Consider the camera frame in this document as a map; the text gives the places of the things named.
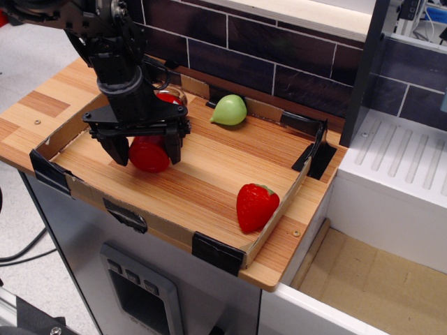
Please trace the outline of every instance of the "toy strawberry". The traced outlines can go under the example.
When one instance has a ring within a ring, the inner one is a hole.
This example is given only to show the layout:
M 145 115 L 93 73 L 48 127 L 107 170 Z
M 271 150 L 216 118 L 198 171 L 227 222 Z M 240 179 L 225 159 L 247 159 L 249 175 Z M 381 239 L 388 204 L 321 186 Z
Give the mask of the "toy strawberry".
M 243 232 L 264 227 L 279 206 L 278 195 L 264 185 L 246 184 L 237 194 L 237 220 Z

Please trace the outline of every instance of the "cardboard floor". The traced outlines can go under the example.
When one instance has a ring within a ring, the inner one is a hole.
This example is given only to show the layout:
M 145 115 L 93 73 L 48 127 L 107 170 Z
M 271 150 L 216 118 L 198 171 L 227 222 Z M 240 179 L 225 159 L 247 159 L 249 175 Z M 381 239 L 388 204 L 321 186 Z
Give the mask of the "cardboard floor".
M 447 334 L 447 275 L 332 228 L 298 289 L 389 334 Z

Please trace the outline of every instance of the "toy pear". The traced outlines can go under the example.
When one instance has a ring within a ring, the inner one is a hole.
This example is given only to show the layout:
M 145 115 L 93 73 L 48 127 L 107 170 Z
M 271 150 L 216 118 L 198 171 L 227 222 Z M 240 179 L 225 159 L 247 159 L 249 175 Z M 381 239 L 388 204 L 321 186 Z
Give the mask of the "toy pear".
M 247 116 L 247 106 L 240 96 L 231 94 L 224 96 L 216 105 L 210 122 L 235 126 L 244 121 Z

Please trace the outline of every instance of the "screw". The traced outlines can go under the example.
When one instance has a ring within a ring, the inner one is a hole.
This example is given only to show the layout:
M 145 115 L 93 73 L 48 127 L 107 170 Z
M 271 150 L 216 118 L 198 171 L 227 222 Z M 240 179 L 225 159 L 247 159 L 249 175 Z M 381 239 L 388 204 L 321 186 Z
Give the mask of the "screw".
M 51 329 L 50 335 L 61 335 L 62 334 L 62 329 L 60 329 L 59 327 L 55 327 L 53 329 Z

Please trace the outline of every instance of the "wooden table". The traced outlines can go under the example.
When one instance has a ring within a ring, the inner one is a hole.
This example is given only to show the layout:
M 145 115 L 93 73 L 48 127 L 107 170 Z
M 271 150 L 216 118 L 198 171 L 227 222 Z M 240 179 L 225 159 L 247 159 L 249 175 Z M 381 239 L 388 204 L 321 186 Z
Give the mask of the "wooden table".
M 33 175 L 30 151 L 92 101 L 93 106 L 101 104 L 98 95 L 93 70 L 75 61 L 0 116 L 0 159 Z M 52 161 L 93 189 L 162 218 L 166 226 L 149 225 L 149 232 L 180 248 L 191 252 L 189 239 L 200 232 L 244 250 L 260 232 L 240 230 L 238 191 L 244 184 L 265 184 L 282 199 L 299 175 L 292 164 L 312 142 L 255 117 L 231 128 L 211 124 L 213 110 L 205 106 L 206 100 L 187 96 L 192 132 L 184 139 L 182 161 L 161 174 L 116 164 L 88 132 L 61 148 Z M 268 291 L 280 282 L 346 152 L 337 146 L 339 134 L 329 131 L 328 142 L 338 150 L 325 174 L 321 180 L 305 178 L 253 263 L 240 270 L 240 278 Z M 89 200 L 85 194 L 74 196 Z M 173 231 L 176 227 L 181 234 Z

